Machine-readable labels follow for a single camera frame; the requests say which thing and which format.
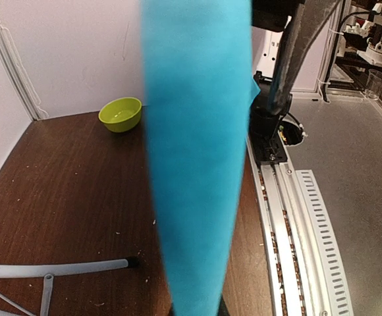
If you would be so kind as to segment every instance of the perforated metal strip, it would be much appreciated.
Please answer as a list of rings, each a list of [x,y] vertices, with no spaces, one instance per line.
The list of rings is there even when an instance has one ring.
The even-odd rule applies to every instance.
[[[296,171],[296,173],[321,253],[332,308],[331,314],[333,316],[352,316],[354,312],[342,258],[314,174],[311,170]]]

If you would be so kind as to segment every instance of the metal table surface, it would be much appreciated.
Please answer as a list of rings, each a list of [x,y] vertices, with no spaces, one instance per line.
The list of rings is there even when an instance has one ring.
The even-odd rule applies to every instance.
[[[382,116],[368,101],[296,99],[309,137],[288,149],[312,169],[336,234],[355,315],[382,315]]]

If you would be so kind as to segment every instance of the blue fabric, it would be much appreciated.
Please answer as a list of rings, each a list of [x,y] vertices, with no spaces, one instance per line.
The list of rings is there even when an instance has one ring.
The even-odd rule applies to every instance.
[[[151,187],[176,316],[214,316],[244,164],[249,0],[144,0]]]

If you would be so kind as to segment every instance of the lime green bowl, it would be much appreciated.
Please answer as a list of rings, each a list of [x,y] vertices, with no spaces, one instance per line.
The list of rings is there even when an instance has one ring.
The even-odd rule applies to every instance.
[[[99,112],[99,120],[114,133],[130,130],[141,119],[142,104],[135,97],[122,97],[106,104]]]

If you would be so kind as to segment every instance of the plastic cup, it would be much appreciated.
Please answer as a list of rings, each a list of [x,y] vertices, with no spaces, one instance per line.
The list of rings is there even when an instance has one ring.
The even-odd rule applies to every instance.
[[[378,100],[382,94],[382,72],[375,69],[369,70],[367,86],[364,91],[368,99]]]

